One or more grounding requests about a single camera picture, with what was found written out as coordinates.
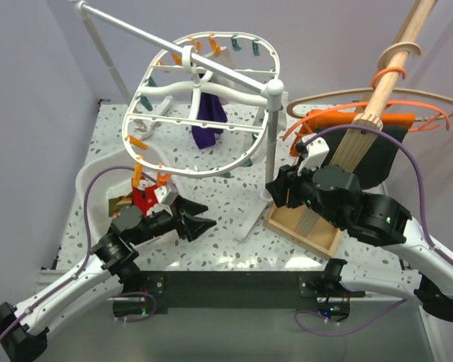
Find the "red Christmas sock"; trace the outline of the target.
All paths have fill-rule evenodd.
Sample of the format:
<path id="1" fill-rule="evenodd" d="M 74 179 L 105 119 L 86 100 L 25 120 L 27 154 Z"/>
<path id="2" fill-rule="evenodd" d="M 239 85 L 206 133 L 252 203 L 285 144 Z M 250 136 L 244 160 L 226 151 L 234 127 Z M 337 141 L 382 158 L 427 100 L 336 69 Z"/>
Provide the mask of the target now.
<path id="1" fill-rule="evenodd" d="M 164 186 L 159 186 L 146 178 L 131 180 L 132 204 L 138 207 L 144 216 L 150 216 L 155 212 L 164 210 L 167 205 L 163 204 L 165 191 Z"/>

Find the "green striped sock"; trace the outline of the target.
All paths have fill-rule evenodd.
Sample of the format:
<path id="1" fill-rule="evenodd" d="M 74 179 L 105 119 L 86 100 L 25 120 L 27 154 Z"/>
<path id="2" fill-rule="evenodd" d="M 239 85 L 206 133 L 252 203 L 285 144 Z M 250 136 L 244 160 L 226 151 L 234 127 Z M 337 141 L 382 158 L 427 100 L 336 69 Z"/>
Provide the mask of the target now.
<path id="1" fill-rule="evenodd" d="M 109 217 L 115 218 L 123 207 L 132 205 L 132 194 L 122 195 L 108 200 Z"/>

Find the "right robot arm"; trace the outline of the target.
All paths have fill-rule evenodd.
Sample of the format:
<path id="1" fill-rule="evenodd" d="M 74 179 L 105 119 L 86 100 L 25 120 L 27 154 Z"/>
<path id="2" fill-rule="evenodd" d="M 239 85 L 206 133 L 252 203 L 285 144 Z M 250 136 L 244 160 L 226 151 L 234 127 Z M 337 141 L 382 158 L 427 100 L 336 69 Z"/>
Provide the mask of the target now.
<path id="1" fill-rule="evenodd" d="M 326 296 L 357 292 L 397 296 L 453 322 L 453 265 L 442 258 L 448 250 L 438 242 L 429 244 L 420 223 L 398 201 L 364 192 L 357 176 L 338 166 L 298 170 L 285 165 L 266 188 L 277 207 L 304 205 L 351 238 L 411 265 L 409 270 L 388 272 L 333 259 L 312 287 Z"/>

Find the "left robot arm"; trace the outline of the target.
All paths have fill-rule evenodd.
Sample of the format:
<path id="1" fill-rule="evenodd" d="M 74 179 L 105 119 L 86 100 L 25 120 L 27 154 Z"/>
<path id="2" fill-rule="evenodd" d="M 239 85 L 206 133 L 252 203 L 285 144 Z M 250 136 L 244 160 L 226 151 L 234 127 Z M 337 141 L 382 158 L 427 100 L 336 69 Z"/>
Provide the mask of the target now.
<path id="1" fill-rule="evenodd" d="M 122 208 L 106 234 L 92 244 L 84 258 L 66 274 L 28 299 L 0 305 L 0 346 L 11 361 L 34 361 L 48 346 L 48 334 L 60 319 L 68 319 L 74 308 L 85 309 L 79 299 L 98 295 L 98 286 L 115 278 L 115 287 L 133 296 L 141 287 L 135 264 L 136 246 L 175 231 L 194 241 L 216 225 L 200 215 L 203 204 L 177 197 L 169 210 L 146 216 L 134 205 Z"/>

